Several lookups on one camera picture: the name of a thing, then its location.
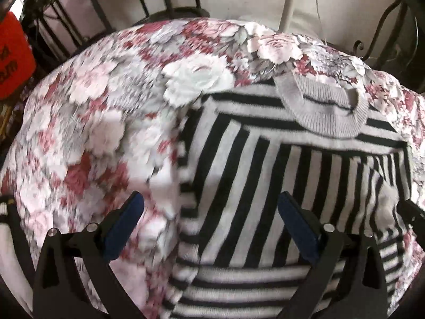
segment gray ribbed neckline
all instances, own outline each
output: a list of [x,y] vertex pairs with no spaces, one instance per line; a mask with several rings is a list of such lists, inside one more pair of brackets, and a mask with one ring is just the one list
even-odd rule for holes
[[356,91],[357,104],[352,112],[341,116],[333,113],[334,106],[329,106],[327,112],[312,111],[312,104],[307,108],[303,95],[324,103],[335,102],[339,106],[351,107],[343,88],[318,83],[294,73],[275,77],[274,80],[276,91],[285,108],[294,114],[295,120],[301,126],[311,132],[334,138],[353,138],[366,124],[369,104],[358,91]]

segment white cable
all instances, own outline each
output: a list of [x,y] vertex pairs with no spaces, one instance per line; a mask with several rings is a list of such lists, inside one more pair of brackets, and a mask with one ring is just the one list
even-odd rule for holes
[[320,19],[320,13],[319,13],[319,0],[316,0],[316,11],[317,11],[317,17],[319,18],[319,25],[320,25],[320,33],[322,34],[322,37],[325,41],[325,44],[328,45],[328,43],[326,42],[326,36],[325,36],[325,32],[323,30],[323,25],[322,25],[322,19]]

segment blue gripper pad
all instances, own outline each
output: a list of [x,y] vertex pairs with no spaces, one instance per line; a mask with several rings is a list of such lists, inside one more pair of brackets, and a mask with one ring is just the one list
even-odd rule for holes
[[103,259],[106,262],[117,259],[130,238],[145,209],[145,201],[139,192],[133,192],[123,205],[120,216],[103,241]]
[[301,256],[312,266],[316,265],[320,257],[319,236],[310,227],[303,216],[303,210],[288,192],[279,194],[278,212]]

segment floral tablecloth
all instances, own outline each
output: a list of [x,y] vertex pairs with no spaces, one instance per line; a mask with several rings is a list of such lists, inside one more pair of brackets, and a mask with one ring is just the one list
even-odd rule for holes
[[[157,22],[105,37],[50,73],[28,99],[0,183],[1,193],[15,195],[35,264],[49,228],[81,231],[137,190],[145,213],[110,265],[136,305],[155,318],[176,245],[181,106],[203,92],[288,71],[363,92],[412,146],[412,199],[424,205],[424,97],[320,40],[253,22]],[[413,234],[405,245],[392,309],[424,257]],[[77,266],[92,303],[102,308],[83,263]]]

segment orange sign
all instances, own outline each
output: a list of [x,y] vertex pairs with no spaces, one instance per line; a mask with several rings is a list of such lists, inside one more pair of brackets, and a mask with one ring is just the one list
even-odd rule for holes
[[20,22],[8,12],[0,23],[0,99],[5,99],[35,71],[35,60]]

